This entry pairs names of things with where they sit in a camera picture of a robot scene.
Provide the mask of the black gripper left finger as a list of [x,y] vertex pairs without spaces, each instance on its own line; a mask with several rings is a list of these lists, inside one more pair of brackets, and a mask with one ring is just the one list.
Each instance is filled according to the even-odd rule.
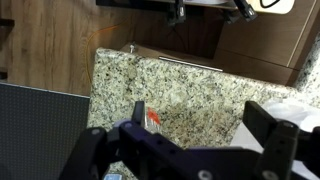
[[138,180],[183,180],[185,151],[143,126],[145,103],[137,101],[131,119],[81,132],[59,180],[103,180],[113,163],[122,162]]

